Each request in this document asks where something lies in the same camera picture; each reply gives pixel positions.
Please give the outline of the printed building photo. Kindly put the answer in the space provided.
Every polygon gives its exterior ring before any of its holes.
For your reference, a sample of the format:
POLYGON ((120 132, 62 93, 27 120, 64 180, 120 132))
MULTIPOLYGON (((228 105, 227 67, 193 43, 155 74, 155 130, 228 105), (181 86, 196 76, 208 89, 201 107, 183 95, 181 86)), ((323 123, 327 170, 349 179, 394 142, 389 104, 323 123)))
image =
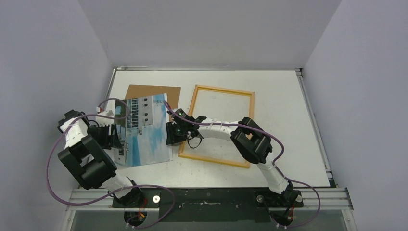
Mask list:
POLYGON ((114 153, 114 162, 137 167, 173 160, 171 146, 166 145, 166 123, 169 116, 164 101, 167 95, 157 94, 115 102, 115 124, 122 147, 114 153))

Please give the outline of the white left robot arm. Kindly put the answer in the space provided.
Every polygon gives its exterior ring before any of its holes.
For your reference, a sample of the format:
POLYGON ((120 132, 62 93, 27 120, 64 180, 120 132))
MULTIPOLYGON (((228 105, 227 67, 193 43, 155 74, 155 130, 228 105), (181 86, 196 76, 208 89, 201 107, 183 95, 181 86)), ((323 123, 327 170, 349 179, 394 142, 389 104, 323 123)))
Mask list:
POLYGON ((106 189, 113 193, 114 202, 122 207, 138 207, 145 202, 135 181, 117 173, 117 166, 107 151, 123 151, 116 125, 103 112, 95 124, 84 112, 70 110, 58 122, 64 134, 65 147, 57 156, 79 185, 86 189, 106 189))

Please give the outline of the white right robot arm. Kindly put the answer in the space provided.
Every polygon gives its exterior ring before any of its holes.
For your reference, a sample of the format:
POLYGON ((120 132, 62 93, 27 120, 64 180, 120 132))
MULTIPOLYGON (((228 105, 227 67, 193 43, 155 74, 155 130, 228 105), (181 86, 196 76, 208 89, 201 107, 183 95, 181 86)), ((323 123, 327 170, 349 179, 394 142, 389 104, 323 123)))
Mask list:
POLYGON ((273 192, 274 204, 285 206, 292 201, 302 202, 300 192, 294 190, 292 182, 280 173, 276 162, 268 159, 272 152, 273 137, 263 131, 251 118, 244 117, 240 121, 224 122, 205 116, 194 118, 182 109, 168 110, 167 113, 171 115, 171 121, 166 123, 167 145, 194 138, 231 141, 246 161, 257 165, 273 192))

